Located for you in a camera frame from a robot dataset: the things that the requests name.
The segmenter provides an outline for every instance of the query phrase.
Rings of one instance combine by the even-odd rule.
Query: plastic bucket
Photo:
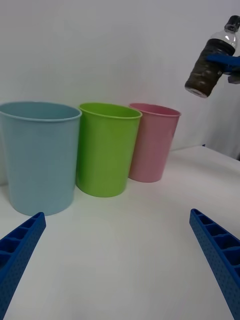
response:
[[[52,215],[72,202],[81,111],[47,102],[0,105],[9,198],[25,215]]]
[[[132,103],[142,118],[131,162],[129,178],[140,182],[161,179],[181,113],[160,105]]]
[[[117,196],[126,187],[142,114],[106,103],[84,103],[79,108],[76,185],[92,196]]]

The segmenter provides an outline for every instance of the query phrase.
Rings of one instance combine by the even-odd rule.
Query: bottle cap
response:
[[[224,30],[235,33],[240,27],[240,16],[232,15],[224,27]]]

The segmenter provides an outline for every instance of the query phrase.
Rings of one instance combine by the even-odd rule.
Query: white table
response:
[[[191,208],[240,238],[240,162],[198,146],[172,152],[160,182],[129,179],[120,196],[76,188],[70,208],[46,217],[4,320],[233,319]],[[27,219],[2,187],[0,235]]]

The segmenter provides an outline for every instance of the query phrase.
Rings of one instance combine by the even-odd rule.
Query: clear plastic bottle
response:
[[[207,61],[206,58],[212,54],[233,56],[238,45],[236,32],[239,27],[240,16],[233,15],[224,30],[210,37],[185,83],[186,90],[202,98],[209,97],[223,74],[224,67],[222,64]]]

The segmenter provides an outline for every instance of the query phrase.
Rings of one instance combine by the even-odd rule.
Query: green bucket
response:
[[[127,184],[142,113],[97,102],[79,108],[76,185],[91,196],[117,196]]]

